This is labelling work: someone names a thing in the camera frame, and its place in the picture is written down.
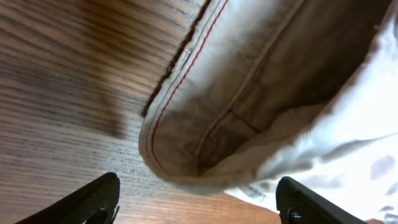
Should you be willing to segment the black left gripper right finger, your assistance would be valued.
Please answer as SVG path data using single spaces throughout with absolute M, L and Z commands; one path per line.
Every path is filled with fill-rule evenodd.
M 282 224 L 366 224 L 291 177 L 279 180 L 275 197 Z

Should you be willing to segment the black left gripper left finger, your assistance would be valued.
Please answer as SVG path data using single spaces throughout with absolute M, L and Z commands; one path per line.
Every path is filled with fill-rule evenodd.
M 113 224 L 119 212 L 120 179 L 107 172 L 17 224 Z

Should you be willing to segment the beige khaki shorts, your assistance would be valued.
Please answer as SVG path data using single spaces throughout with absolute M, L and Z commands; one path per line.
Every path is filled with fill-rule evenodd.
M 159 178 L 276 209 L 289 176 L 397 222 L 397 2 L 211 1 L 153 99 L 139 152 Z

